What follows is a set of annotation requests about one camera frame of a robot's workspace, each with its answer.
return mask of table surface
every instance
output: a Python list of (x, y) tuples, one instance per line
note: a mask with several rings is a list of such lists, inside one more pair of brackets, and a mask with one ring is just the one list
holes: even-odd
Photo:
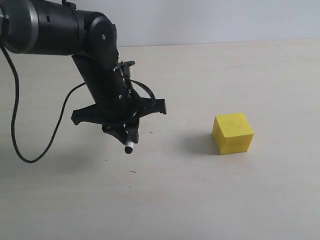
[[(126, 47), (133, 76), (168, 115), (141, 120), (134, 154), (101, 127), (74, 126), (72, 95), (52, 149), (22, 163), (11, 143), (14, 80), (0, 58), (1, 240), (317, 240), (320, 39)], [(19, 147), (41, 153), (82, 82), (70, 57), (13, 55)], [(247, 153), (218, 155), (216, 115), (243, 112)]]

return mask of black cable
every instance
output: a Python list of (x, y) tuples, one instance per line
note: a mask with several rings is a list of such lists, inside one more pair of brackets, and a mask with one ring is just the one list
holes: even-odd
[(18, 106), (19, 106), (19, 76), (18, 76), (18, 73), (17, 73), (17, 70), (16, 70), (16, 67), (14, 65), (14, 63), (12, 62), (6, 48), (0, 44), (0, 48), (1, 48), (1, 51), (3, 52), (11, 70), (12, 70), (12, 73), (13, 73), (13, 76), (14, 76), (14, 82), (15, 82), (15, 99), (14, 99), (14, 107), (13, 107), (13, 114), (12, 114), (12, 120), (11, 120), (11, 137), (12, 137), (12, 143), (13, 143), (13, 147), (14, 147), (14, 150), (16, 152), (16, 154), (18, 155), (18, 157), (24, 161), (25, 163), (27, 164), (34, 164), (36, 162), (38, 162), (40, 159), (42, 159), (46, 153), (49, 151), (49, 149), (51, 148), (54, 140), (55, 140), (55, 137), (56, 137), (56, 134), (58, 132), (58, 129), (59, 129), (59, 126), (61, 124), (61, 121), (62, 121), (62, 118), (64, 116), (64, 113), (65, 113), (65, 109), (66, 109), (66, 105), (67, 105), (67, 102), (71, 96), (71, 94), (79, 89), (80, 87), (84, 86), (85, 83), (82, 83), (78, 86), (76, 86), (75, 88), (73, 88), (69, 93), (68, 95), (66, 96), (65, 100), (64, 100), (64, 103), (62, 105), (62, 110), (61, 110), (61, 114), (60, 114), (60, 117), (59, 117), (59, 120), (56, 124), (56, 127), (53, 131), (53, 135), (51, 137), (51, 140), (48, 144), (48, 146), (46, 147), (46, 149), (44, 150), (44, 152), (39, 156), (37, 157), (36, 159), (34, 160), (28, 160), (26, 158), (24, 158), (24, 156), (22, 156), (22, 154), (20, 153), (19, 151), (19, 148), (18, 148), (18, 145), (17, 145), (17, 140), (16, 140), (16, 130), (15, 130), (15, 125), (16, 125), (16, 118), (17, 118), (17, 112), (18, 112)]

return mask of wall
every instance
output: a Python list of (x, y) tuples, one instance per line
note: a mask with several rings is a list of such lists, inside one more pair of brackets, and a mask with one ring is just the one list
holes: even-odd
[(118, 28), (120, 46), (320, 37), (318, 0), (74, 0)]

